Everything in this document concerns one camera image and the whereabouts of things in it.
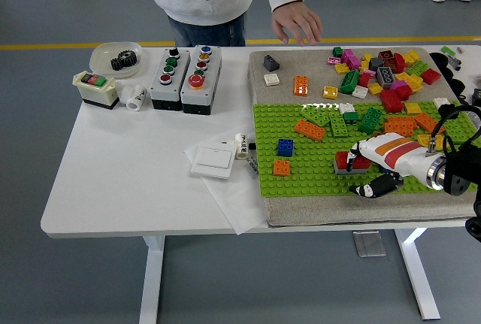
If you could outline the person's left hand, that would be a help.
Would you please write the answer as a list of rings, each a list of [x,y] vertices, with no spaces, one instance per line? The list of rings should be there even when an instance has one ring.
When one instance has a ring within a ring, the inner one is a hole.
[[[303,1],[290,2],[275,8],[271,15],[271,25],[277,38],[284,44],[289,42],[286,32],[289,32],[301,47],[304,46],[304,39],[307,39],[310,45],[321,40],[321,19]]]

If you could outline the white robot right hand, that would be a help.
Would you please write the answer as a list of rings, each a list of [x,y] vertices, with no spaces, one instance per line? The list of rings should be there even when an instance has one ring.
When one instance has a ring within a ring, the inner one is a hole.
[[[441,190],[443,180],[437,175],[443,173],[446,158],[440,153],[428,153],[428,149],[395,132],[357,142],[347,155],[347,171],[352,170],[354,159],[366,159],[388,169],[389,173],[361,186],[351,186],[349,191],[366,198],[387,195],[404,185],[404,178],[414,176],[423,185]]]

